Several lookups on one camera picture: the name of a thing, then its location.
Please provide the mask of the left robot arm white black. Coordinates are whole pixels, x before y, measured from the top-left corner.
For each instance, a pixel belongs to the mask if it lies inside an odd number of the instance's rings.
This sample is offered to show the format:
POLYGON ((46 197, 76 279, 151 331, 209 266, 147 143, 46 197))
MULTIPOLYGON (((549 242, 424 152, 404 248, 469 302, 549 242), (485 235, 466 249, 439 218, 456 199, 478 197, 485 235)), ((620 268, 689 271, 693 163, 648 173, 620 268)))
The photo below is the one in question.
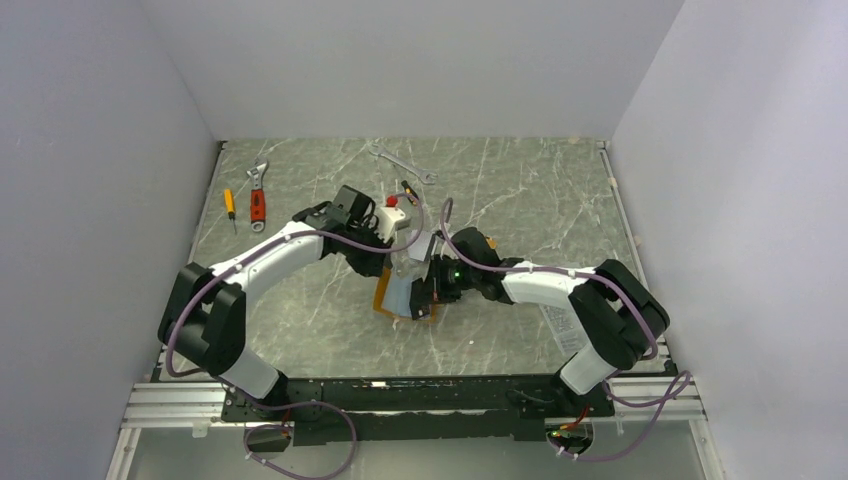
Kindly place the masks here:
POLYGON ((289 401, 284 373, 247 344, 252 305, 296 271, 333 254, 363 277, 382 274, 395 234, 411 217, 398 198, 379 206, 344 185, 335 198, 295 214, 277 234, 236 257, 204 267, 196 262, 176 276, 158 338, 167 368, 179 354, 196 369, 248 394, 248 407, 264 420, 279 417, 289 401))

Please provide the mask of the grey credit card stack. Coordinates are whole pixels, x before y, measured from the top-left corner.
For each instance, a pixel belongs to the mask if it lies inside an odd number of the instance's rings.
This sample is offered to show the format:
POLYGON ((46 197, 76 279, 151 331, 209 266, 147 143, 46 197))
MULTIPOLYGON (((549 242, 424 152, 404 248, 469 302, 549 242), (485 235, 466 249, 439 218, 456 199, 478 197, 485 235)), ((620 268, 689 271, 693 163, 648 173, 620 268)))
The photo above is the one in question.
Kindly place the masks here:
POLYGON ((432 232, 421 232, 417 239, 406 250, 408 257, 417 262, 428 262, 433 255, 434 249, 442 241, 439 234, 432 232))

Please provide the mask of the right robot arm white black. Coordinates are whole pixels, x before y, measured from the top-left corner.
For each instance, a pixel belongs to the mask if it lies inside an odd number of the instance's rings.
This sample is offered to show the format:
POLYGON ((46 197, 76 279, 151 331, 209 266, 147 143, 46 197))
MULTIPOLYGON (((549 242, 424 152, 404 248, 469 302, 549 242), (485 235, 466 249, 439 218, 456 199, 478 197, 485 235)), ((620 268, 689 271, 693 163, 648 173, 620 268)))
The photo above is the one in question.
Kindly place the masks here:
POLYGON ((537 304, 576 318, 587 341, 559 368, 550 391, 564 415, 578 413, 590 391, 611 375, 653 354, 670 325, 664 307, 622 262, 567 269, 500 257, 474 227, 451 236, 444 253, 430 256, 426 275, 411 282, 409 312, 418 320, 435 305, 459 301, 467 290, 493 302, 537 304))

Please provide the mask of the orange leather card holder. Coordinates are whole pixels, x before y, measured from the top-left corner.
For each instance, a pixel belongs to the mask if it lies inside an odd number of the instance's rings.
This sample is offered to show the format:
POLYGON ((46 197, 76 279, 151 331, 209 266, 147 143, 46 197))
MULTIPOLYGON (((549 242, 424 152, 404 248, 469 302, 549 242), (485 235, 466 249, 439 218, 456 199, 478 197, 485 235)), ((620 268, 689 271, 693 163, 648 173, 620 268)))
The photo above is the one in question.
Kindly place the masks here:
POLYGON ((436 313, 438 312, 436 306, 426 305, 418 318, 414 318, 412 315, 410 298, 414 280, 416 280, 416 277, 413 275, 402 277, 396 275, 389 268, 383 268, 374 291, 372 309, 391 318, 395 323, 399 321, 435 323, 437 320, 436 313))

